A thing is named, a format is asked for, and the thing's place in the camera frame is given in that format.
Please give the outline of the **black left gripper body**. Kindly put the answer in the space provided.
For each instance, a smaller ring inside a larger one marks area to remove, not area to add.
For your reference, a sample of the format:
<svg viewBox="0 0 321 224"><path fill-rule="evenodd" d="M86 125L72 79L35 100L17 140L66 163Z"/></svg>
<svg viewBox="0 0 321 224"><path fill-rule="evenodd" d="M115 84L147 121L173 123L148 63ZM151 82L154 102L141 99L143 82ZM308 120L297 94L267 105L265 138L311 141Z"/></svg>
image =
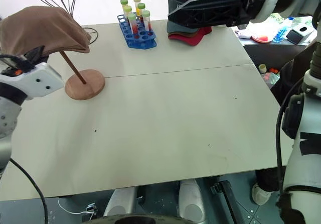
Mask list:
<svg viewBox="0 0 321 224"><path fill-rule="evenodd" d="M30 72L36 68L36 65L47 62L49 57L27 58L25 55L13 56L8 54L1 54L1 61L8 67L21 70L23 73Z"/></svg>

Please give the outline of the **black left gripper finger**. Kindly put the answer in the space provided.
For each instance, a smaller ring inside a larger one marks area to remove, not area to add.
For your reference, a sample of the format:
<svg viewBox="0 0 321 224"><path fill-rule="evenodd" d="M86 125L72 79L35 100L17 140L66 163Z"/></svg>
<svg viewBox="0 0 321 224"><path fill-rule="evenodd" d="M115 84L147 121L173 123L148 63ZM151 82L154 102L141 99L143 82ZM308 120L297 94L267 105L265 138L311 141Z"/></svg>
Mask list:
<svg viewBox="0 0 321 224"><path fill-rule="evenodd" d="M26 58L45 58L46 56L43 55L44 48L45 46L36 47L24 54L24 56Z"/></svg>

